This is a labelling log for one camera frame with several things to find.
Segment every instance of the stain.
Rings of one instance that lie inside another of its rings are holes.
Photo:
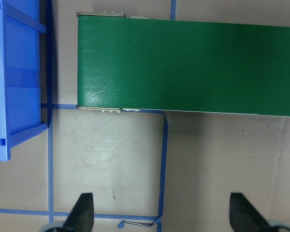
[[[116,196],[115,196],[115,192],[114,192],[114,189],[113,190],[113,198],[114,198],[114,201],[116,201]]]

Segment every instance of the blue container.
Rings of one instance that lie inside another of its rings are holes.
[[[41,123],[39,0],[0,0],[0,161]]]

